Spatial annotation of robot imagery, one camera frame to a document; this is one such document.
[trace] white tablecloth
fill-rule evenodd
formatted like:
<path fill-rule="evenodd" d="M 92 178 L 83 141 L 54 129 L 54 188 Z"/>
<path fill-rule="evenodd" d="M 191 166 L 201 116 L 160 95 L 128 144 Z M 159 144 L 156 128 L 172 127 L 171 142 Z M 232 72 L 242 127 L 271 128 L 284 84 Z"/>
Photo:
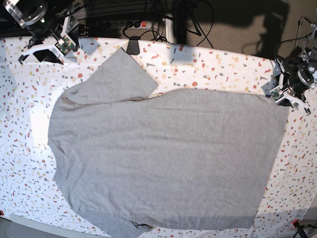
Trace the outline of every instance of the white tablecloth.
<path fill-rule="evenodd" d="M 54 103 L 61 93 L 87 80 L 117 49 L 126 49 L 128 41 L 81 39 L 81 49 L 70 53 L 64 65 L 39 63 L 34 56 L 21 65 L 18 58 L 28 40 L 0 40 L 0 210 L 5 216 L 15 214 L 106 236 L 76 215 L 58 190 L 47 133 Z M 139 41 L 139 45 L 140 54 L 133 58 L 158 83 L 151 97 L 179 88 L 264 95 L 272 87 L 273 62 L 267 59 L 158 42 Z M 294 234 L 291 222 L 302 218 L 317 192 L 317 90 L 308 90 L 306 97 L 312 114 L 306 116 L 303 108 L 290 109 L 285 135 L 250 229 L 155 228 L 140 237 L 250 238 Z"/>

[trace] colorful speckle pattern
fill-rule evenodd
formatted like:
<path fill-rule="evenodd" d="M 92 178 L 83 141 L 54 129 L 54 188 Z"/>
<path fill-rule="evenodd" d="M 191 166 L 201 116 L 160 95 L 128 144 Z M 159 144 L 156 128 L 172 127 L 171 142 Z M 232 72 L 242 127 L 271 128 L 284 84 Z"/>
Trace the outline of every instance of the colorful speckle pattern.
<path fill-rule="evenodd" d="M 79 232 L 107 236 L 76 215 L 53 176 L 55 159 L 47 146 L 54 103 L 69 87 L 94 70 L 128 41 L 91 38 L 80 41 L 64 65 L 38 63 L 33 56 L 18 62 L 28 37 L 0 40 L 0 210 Z M 268 94 L 273 62 L 262 58 L 198 47 L 140 41 L 133 58 L 158 83 L 151 97 L 178 88 Z M 317 90 L 306 93 L 312 114 L 290 109 L 286 132 L 250 229 L 189 231 L 155 228 L 141 238 L 282 237 L 294 234 L 316 192 Z"/>

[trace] electrical outlet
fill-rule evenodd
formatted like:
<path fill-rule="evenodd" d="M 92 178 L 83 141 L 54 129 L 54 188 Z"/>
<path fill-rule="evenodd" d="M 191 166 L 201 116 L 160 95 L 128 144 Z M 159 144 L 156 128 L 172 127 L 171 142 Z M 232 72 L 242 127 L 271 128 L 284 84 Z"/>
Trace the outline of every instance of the electrical outlet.
<path fill-rule="evenodd" d="M 97 21 L 97 27 L 103 28 L 103 29 L 123 29 L 125 28 L 127 22 L 130 20 L 117 20 L 117 21 Z M 132 26 L 129 29 L 151 29 L 152 28 L 152 22 L 151 21 L 142 21 L 140 27 L 134 27 Z"/>

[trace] wire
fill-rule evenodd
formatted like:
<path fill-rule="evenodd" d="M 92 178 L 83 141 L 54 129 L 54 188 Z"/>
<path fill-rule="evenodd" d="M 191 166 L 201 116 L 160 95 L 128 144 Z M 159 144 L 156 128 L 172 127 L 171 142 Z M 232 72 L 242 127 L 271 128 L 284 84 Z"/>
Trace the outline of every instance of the wire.
<path fill-rule="evenodd" d="M 168 20 L 171 20 L 171 21 L 175 21 L 176 20 L 174 17 L 171 17 L 171 16 L 161 16 L 160 19 L 168 19 Z"/>
<path fill-rule="evenodd" d="M 278 57 L 280 57 L 279 55 L 277 55 L 277 50 L 282 44 L 287 43 L 287 42 L 299 41 L 299 40 L 307 39 L 308 36 L 309 36 L 309 34 L 306 35 L 306 36 L 302 36 L 302 37 L 294 38 L 294 39 L 289 39 L 289 40 L 281 41 L 280 43 L 278 43 L 275 46 L 275 48 L 274 48 L 274 59 L 276 60 Z"/>
<path fill-rule="evenodd" d="M 308 227 L 311 227 L 311 228 L 317 229 L 317 227 L 312 226 L 311 224 L 308 224 Z"/>
<path fill-rule="evenodd" d="M 196 46 L 198 46 L 201 42 L 203 42 L 203 41 L 206 39 L 206 40 L 209 42 L 210 46 L 214 49 L 212 43 L 211 43 L 210 40 L 208 39 L 207 35 L 204 33 L 203 29 L 201 28 L 199 22 L 196 20 L 196 18 L 194 17 L 194 15 L 193 15 L 193 18 L 194 18 L 194 20 L 196 21 L 197 26 L 199 27 L 199 29 L 202 31 L 203 35 L 205 36 L 204 39 L 203 39 L 202 41 L 200 41 Z"/>
<path fill-rule="evenodd" d="M 167 40 L 167 38 L 166 38 L 165 36 L 162 36 L 162 37 L 161 37 L 161 41 L 162 41 L 162 42 L 163 42 L 163 40 L 165 40 L 165 42 L 169 43 L 168 40 Z"/>
<path fill-rule="evenodd" d="M 187 28 L 186 28 L 186 30 L 187 30 L 188 32 L 192 33 L 192 34 L 197 35 L 197 36 L 202 36 L 202 34 L 201 34 L 200 32 L 191 31 L 191 30 L 189 30 L 189 29 L 187 29 Z"/>
<path fill-rule="evenodd" d="M 152 29 L 153 38 L 151 39 L 151 41 L 153 41 L 153 40 L 154 41 L 158 41 L 158 40 L 163 41 L 164 38 L 162 37 L 162 34 L 163 34 L 164 30 L 162 29 L 162 33 L 160 33 L 161 19 L 165 17 L 165 16 L 160 16 L 161 13 L 163 12 L 163 7 L 162 7 L 160 0 L 151 0 L 151 2 L 152 2 L 152 7 L 150 8 L 151 15 L 154 15 L 157 18 L 157 20 L 154 20 L 152 22 L 151 29 Z M 156 22 L 158 23 L 157 30 L 154 29 Z"/>
<path fill-rule="evenodd" d="M 211 4 L 210 2 L 208 2 L 208 1 L 206 1 L 206 0 L 197 0 L 195 3 L 199 3 L 199 2 L 204 2 L 204 3 L 206 3 L 206 4 L 210 7 L 210 9 L 211 9 L 211 26 L 210 26 L 210 29 L 209 29 L 208 33 L 205 34 L 205 33 L 203 32 L 202 28 L 200 27 L 199 22 L 197 21 L 197 25 L 198 25 L 198 27 L 200 28 L 200 30 L 202 31 L 202 33 L 203 33 L 203 35 L 204 35 L 205 37 L 204 37 L 198 44 L 196 44 L 196 46 L 199 46 L 204 40 L 207 39 L 208 42 L 209 42 L 209 44 L 210 44 L 210 46 L 214 49 L 212 43 L 211 43 L 211 42 L 209 41 L 209 39 L 208 39 L 208 35 L 209 35 L 209 33 L 211 32 L 211 29 L 212 29 L 213 23 L 214 23 L 214 9 L 213 9 L 212 4 Z"/>
<path fill-rule="evenodd" d="M 124 27 L 123 30 L 122 30 L 122 34 L 123 34 L 126 38 L 130 39 L 130 36 L 127 36 L 127 34 L 125 33 L 125 31 L 126 31 L 127 29 L 128 29 L 128 27 Z"/>

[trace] green circuit board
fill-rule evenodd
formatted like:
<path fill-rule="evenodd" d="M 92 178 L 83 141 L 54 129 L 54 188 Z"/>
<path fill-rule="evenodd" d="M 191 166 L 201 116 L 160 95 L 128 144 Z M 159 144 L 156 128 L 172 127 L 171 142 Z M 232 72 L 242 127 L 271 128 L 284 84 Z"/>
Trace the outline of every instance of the green circuit board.
<path fill-rule="evenodd" d="M 274 90 L 271 91 L 272 97 L 274 98 L 275 101 L 277 101 L 278 99 L 280 99 L 281 97 L 284 96 L 284 94 L 279 94 L 280 89 L 276 88 Z"/>
<path fill-rule="evenodd" d="M 67 36 L 60 38 L 55 46 L 63 53 L 64 56 L 75 48 L 75 45 Z"/>

